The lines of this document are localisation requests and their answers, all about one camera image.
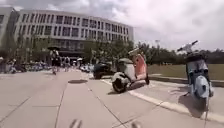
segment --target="silver scooter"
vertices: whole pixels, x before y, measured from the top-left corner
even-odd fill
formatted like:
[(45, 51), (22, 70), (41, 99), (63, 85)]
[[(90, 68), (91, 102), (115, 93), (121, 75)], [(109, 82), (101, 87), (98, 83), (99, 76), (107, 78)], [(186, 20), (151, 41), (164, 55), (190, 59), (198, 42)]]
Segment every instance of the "silver scooter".
[(190, 91), (187, 94), (191, 94), (200, 108), (207, 109), (209, 98), (214, 95), (214, 89), (208, 76), (205, 57), (200, 53), (193, 52), (191, 49), (197, 42), (186, 44), (177, 51), (187, 52), (186, 73), (190, 86)]

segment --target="lawn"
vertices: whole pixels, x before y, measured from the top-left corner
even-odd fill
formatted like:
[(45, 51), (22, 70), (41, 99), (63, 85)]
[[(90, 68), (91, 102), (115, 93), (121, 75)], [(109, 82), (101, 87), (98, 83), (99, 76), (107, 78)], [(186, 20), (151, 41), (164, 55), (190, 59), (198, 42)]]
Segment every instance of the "lawn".
[[(224, 80), (224, 64), (209, 64), (209, 76), (212, 80)], [(162, 74), (164, 77), (186, 78), (185, 65), (151, 65), (149, 74)]]

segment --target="concrete ground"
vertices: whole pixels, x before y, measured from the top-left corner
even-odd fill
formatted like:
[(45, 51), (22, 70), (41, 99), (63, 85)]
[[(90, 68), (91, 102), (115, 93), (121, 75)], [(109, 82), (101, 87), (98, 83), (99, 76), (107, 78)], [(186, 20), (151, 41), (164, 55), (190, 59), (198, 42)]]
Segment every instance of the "concrete ground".
[[(50, 71), (0, 75), (0, 127), (70, 128), (74, 120), (82, 121), (82, 128), (131, 128), (132, 122), (143, 128), (224, 127), (224, 89), (215, 88), (210, 100), (209, 112), (219, 115), (212, 116), (213, 121), (199, 118), (201, 113), (191, 98), (182, 96), (185, 91), (184, 85), (152, 81), (149, 86), (140, 82), (116, 94), (109, 79), (93, 80), (78, 70), (56, 76)], [(182, 106), (189, 114), (139, 95)]]

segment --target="building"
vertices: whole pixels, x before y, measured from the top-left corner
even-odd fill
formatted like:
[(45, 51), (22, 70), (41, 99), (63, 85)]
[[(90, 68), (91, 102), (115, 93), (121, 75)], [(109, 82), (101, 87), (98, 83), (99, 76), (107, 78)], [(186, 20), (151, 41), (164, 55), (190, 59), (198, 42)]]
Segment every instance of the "building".
[(13, 7), (0, 7), (0, 47), (10, 47), (19, 13)]
[(12, 29), (15, 40), (22, 36), (27, 42), (34, 37), (53, 42), (60, 47), (62, 56), (80, 57), (89, 38), (133, 41), (132, 27), (99, 17), (51, 10), (20, 10), (18, 13), (19, 17), (14, 18), (17, 19), (16, 29)]

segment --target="sky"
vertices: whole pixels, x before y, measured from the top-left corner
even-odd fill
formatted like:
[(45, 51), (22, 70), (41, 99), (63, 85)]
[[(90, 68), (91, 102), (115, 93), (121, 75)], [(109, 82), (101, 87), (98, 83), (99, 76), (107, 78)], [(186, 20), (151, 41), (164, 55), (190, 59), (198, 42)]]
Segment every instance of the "sky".
[(19, 9), (69, 11), (133, 26), (135, 42), (177, 49), (224, 49), (224, 0), (0, 0)]

